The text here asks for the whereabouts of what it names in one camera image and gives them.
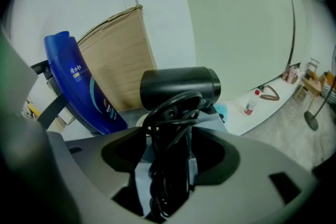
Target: white wall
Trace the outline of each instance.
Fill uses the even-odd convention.
[[[336,22],[328,6],[312,1],[313,26],[310,57],[319,61],[317,75],[331,71],[332,55],[336,45]]]
[[[295,21],[295,35],[290,65],[295,65],[304,60],[304,52],[307,50],[307,18],[304,0],[292,0],[292,3]]]
[[[68,30],[79,39],[109,16],[134,5],[135,0],[14,0],[12,44],[23,60],[33,65],[46,60],[45,36]],[[55,98],[42,75],[29,96],[40,111]]]
[[[196,65],[187,0],[139,0],[158,69]]]
[[[306,19],[305,22],[302,23],[302,25],[300,25],[300,41],[301,44],[299,44],[299,46],[297,45],[297,40],[295,40],[295,46],[294,46],[294,51],[293,51],[293,56],[292,56],[292,60],[291,60],[291,65],[301,62],[300,65],[300,69],[302,71],[306,70],[307,68],[307,63],[310,61],[310,51],[311,51],[311,40],[312,40],[312,0],[300,0],[299,2],[296,1],[296,3],[294,3],[296,5],[301,5],[302,8],[302,4],[304,6],[303,10],[301,10],[302,13],[302,17],[299,20],[296,20],[296,25],[299,22],[302,22],[303,20],[303,12],[304,12],[304,17]],[[302,26],[306,25],[306,29],[305,31],[302,29]]]
[[[196,64],[214,69],[221,100],[281,75],[289,59],[291,0],[188,0]]]

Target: wooden chair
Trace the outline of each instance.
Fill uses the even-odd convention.
[[[310,58],[310,62],[308,63],[307,70],[311,70],[310,67],[313,67],[313,68],[315,68],[315,70],[311,70],[311,71],[316,73],[316,69],[317,69],[319,63],[320,63],[319,61],[316,61],[315,59]]]

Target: small bottle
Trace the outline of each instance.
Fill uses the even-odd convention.
[[[256,90],[254,94],[250,97],[250,99],[248,100],[248,103],[244,110],[244,112],[247,115],[251,115],[253,109],[256,107],[258,99],[259,99],[259,94],[260,94],[260,91]]]

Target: white floor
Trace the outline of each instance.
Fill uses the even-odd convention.
[[[254,112],[251,115],[246,115],[244,109],[248,103],[251,95],[254,94],[254,90],[250,90],[234,99],[220,102],[227,106],[228,116],[225,123],[225,128],[228,133],[235,135],[243,135],[249,130],[255,128],[263,121],[268,119],[270,115],[277,112],[280,107],[282,107],[289,98],[293,95],[296,88],[299,86],[300,79],[297,80],[294,84],[289,84],[283,81],[281,78],[278,78],[270,83],[269,86],[273,87],[279,97],[278,101],[269,101],[264,99],[259,99],[258,105],[255,107]],[[275,95],[269,88],[266,88],[265,93]]]
[[[319,165],[336,150],[335,113],[325,104],[317,115],[318,130],[311,130],[303,117],[310,98],[307,95],[302,102],[291,97],[269,119],[244,136],[276,147],[307,170]],[[322,97],[316,98],[310,111],[315,113],[322,102]]]

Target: floor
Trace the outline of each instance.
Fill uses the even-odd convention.
[[[276,113],[244,137],[270,144],[311,170],[336,151],[336,115],[325,104],[317,115],[318,130],[311,130],[303,117],[310,100],[309,94],[303,101],[291,97]],[[322,97],[316,98],[310,112],[315,113],[322,103]]]

